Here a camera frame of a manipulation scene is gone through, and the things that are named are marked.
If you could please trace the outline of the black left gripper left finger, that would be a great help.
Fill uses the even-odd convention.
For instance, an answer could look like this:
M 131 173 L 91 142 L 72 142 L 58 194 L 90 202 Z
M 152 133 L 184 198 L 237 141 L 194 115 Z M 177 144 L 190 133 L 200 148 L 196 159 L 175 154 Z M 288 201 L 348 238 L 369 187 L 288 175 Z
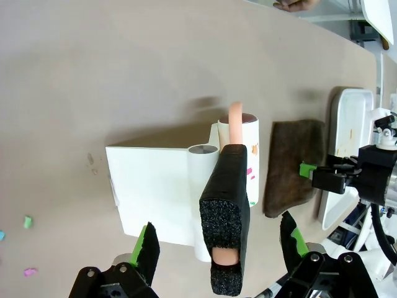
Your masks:
M 159 255 L 156 229 L 148 222 L 132 253 L 118 256 L 108 270 L 82 268 L 68 298 L 159 298 L 151 287 Z

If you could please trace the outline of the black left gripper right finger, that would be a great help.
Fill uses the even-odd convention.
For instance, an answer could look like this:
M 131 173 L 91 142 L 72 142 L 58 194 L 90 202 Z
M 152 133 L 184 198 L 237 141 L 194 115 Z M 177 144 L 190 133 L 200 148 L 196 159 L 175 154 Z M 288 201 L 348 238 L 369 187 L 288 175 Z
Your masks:
M 288 211 L 282 214 L 280 244 L 288 271 L 280 298 L 310 298 L 316 291 L 330 298 L 370 298 L 370 276 L 360 255 L 347 252 L 335 259 L 309 250 Z

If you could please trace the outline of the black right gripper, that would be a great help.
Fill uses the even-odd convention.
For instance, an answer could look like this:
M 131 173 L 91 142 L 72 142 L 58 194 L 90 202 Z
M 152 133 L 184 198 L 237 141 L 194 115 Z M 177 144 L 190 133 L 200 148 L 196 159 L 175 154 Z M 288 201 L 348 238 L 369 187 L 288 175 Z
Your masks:
M 367 145 L 359 149 L 358 157 L 328 155 L 322 167 L 301 163 L 299 174 L 309 179 L 313 188 L 343 194 L 347 175 L 336 170 L 361 169 L 356 180 L 360 198 L 372 204 L 385 205 L 386 189 L 396 162 L 397 150 L 382 150 L 375 145 Z

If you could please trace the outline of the brown cloth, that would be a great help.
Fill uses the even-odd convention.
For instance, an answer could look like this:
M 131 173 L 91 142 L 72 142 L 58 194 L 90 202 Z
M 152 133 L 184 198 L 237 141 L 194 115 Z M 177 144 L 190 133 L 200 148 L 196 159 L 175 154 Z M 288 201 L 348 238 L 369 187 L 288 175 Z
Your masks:
M 300 176 L 300 165 L 324 163 L 325 136 L 325 124 L 319 120 L 273 123 L 263 202 L 266 217 L 276 218 L 316 194 L 311 181 Z

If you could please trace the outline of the lint roller with foam grip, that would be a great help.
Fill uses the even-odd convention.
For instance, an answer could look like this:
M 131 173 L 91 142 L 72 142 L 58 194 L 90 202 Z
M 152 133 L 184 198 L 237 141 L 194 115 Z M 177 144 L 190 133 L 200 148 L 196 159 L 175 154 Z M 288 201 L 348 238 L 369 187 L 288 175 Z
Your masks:
M 243 105 L 228 113 L 229 144 L 199 200 L 202 233 L 211 257 L 210 282 L 216 295 L 236 297 L 243 287 L 250 224 L 247 192 L 248 150 L 243 144 Z

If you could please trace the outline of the person's left hand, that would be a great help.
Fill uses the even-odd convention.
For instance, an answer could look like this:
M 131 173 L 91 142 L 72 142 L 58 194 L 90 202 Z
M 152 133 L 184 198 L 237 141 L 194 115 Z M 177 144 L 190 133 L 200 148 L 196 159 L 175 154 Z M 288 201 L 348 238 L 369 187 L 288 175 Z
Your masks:
M 273 7 L 285 12 L 308 11 L 314 8 L 320 0 L 276 0 Z

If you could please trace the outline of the silver metal tray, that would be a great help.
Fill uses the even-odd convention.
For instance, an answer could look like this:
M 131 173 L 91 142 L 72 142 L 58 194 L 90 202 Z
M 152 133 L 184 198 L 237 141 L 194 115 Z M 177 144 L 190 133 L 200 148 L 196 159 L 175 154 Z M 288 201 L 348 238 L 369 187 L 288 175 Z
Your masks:
M 328 153 L 338 157 L 357 156 L 359 148 L 371 143 L 373 94 L 365 89 L 343 89 L 331 101 Z M 318 219 L 327 230 L 358 201 L 358 192 L 347 187 L 345 193 L 324 191 Z

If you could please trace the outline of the white folded roller stand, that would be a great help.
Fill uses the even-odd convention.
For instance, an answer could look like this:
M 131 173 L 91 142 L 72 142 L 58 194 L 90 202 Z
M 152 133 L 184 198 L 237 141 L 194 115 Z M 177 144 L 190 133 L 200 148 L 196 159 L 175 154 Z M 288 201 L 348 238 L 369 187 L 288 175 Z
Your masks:
M 199 199 L 220 153 L 218 126 L 207 143 L 188 148 L 106 147 L 110 183 L 123 231 L 137 237 L 151 222 L 161 242 L 211 257 L 202 235 Z

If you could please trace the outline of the white side table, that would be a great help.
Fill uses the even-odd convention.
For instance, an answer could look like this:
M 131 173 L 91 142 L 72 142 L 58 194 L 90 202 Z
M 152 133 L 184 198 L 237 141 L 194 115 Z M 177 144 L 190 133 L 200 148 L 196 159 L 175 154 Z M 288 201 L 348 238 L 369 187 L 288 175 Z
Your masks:
M 394 45 L 389 0 L 360 0 L 365 20 L 390 44 Z

